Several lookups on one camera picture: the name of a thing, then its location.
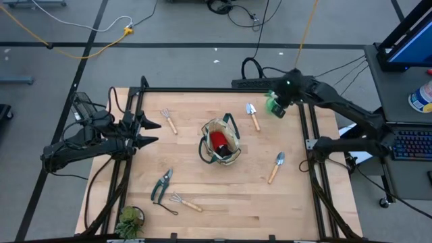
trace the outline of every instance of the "red object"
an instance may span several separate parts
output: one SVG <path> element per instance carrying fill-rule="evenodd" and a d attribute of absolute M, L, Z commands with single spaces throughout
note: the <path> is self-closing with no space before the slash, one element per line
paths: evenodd
<path fill-rule="evenodd" d="M 223 145 L 228 145 L 228 141 L 225 138 L 225 135 L 223 135 L 223 133 L 221 132 L 210 133 L 210 140 L 215 151 Z"/>

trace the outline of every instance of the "caster wheel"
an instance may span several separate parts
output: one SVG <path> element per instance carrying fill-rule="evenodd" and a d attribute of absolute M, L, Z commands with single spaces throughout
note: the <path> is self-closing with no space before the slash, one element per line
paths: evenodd
<path fill-rule="evenodd" d="M 388 202 L 386 198 L 381 198 L 379 199 L 379 206 L 386 209 L 390 206 L 390 202 Z"/>
<path fill-rule="evenodd" d="M 14 114 L 11 111 L 9 111 L 6 115 L 6 119 L 11 120 L 12 118 L 14 118 Z"/>

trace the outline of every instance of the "wooden handle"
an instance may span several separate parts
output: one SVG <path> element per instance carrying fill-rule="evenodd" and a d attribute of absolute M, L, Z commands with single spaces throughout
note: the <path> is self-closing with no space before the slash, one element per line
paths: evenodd
<path fill-rule="evenodd" d="M 184 205 L 190 207 L 191 209 L 195 209 L 195 210 L 197 210 L 198 212 L 202 212 L 202 211 L 203 211 L 202 208 L 196 206 L 195 204 L 193 204 L 193 203 L 191 203 L 191 202 L 188 202 L 188 201 L 182 200 L 182 203 L 183 203 Z"/>
<path fill-rule="evenodd" d="M 176 129 L 176 127 L 174 126 L 173 121 L 171 121 L 171 118 L 168 117 L 168 118 L 167 118 L 167 121 L 168 121 L 168 123 L 169 123 L 169 126 L 171 127 L 171 130 L 173 130 L 173 133 L 174 133 L 175 135 L 177 135 L 177 129 Z"/>
<path fill-rule="evenodd" d="M 261 131 L 261 128 L 259 127 L 258 120 L 257 120 L 257 117 L 255 116 L 255 114 L 252 114 L 252 120 L 254 120 L 256 130 L 258 132 Z"/>
<path fill-rule="evenodd" d="M 273 182 L 273 179 L 275 178 L 275 176 L 276 176 L 276 172 L 277 172 L 278 169 L 279 169 L 279 166 L 278 166 L 278 165 L 275 165 L 275 168 L 274 168 L 273 171 L 271 172 L 271 175 L 270 175 L 269 181 L 267 182 L 268 184 L 271 184 L 271 183 Z"/>

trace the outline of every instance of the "yellow cable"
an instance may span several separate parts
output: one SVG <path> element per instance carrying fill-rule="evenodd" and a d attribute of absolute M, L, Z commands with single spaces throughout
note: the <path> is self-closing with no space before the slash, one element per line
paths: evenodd
<path fill-rule="evenodd" d="M 311 26 L 312 17 L 315 14 L 315 10 L 317 9 L 317 5 L 318 5 L 318 0 L 315 0 L 315 3 L 313 5 L 313 9 L 312 9 L 312 13 L 310 13 L 308 24 L 306 25 L 306 29 L 304 30 L 304 33 L 303 33 L 303 39 L 302 39 L 302 42 L 300 43 L 300 48 L 298 49 L 298 52 L 297 52 L 296 63 L 294 64 L 294 68 L 297 68 L 298 58 L 300 57 L 300 53 L 302 52 L 303 44 L 304 44 L 304 41 L 306 40 L 306 36 L 308 34 L 308 31 L 309 31 L 309 26 Z"/>
<path fill-rule="evenodd" d="M 40 41 L 41 43 L 43 43 L 46 46 L 49 46 L 49 43 L 45 40 L 43 40 L 41 37 L 39 37 L 37 34 L 33 33 L 31 30 L 27 29 L 23 24 L 21 24 L 21 22 L 19 20 L 17 20 L 13 15 L 11 15 L 5 8 L 4 6 L 0 5 L 0 9 L 3 10 L 17 25 L 19 25 L 21 28 L 23 28 L 25 31 L 27 31 L 31 36 L 33 36 L 36 40 Z M 107 45 L 106 47 L 103 47 L 100 51 L 96 52 L 95 54 L 89 55 L 87 57 L 76 57 L 74 55 L 70 55 L 69 53 L 66 53 L 62 50 L 59 49 L 54 49 L 54 51 L 61 53 L 63 55 L 65 55 L 66 57 L 70 57 L 70 58 L 74 58 L 74 59 L 89 59 L 91 57 L 95 57 L 99 54 L 101 54 L 106 48 L 111 47 L 117 43 L 119 43 L 120 41 L 122 41 L 127 35 L 133 33 L 134 31 L 131 28 L 124 28 L 124 33 L 123 36 L 120 37 L 118 40 L 114 41 L 113 43 Z"/>

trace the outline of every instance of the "garden tool bag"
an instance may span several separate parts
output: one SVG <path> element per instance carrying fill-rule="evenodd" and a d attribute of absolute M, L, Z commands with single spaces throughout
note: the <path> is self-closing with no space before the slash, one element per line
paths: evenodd
<path fill-rule="evenodd" d="M 228 121 L 230 119 L 234 130 L 232 130 L 230 125 L 228 124 Z M 238 133 L 237 125 L 231 113 L 226 113 L 223 116 L 223 119 L 212 119 L 201 128 L 201 131 L 203 137 L 201 138 L 200 145 L 198 147 L 198 153 L 200 155 L 200 158 L 205 163 L 211 164 L 214 162 L 218 162 L 222 165 L 231 165 L 232 163 L 234 163 L 234 161 L 236 161 L 242 151 L 240 150 L 240 134 Z M 212 144 L 212 133 L 222 133 L 225 136 L 227 149 L 230 152 L 229 155 L 221 156 L 217 153 Z M 210 157 L 209 160 L 203 157 L 203 144 L 205 146 L 206 153 Z"/>

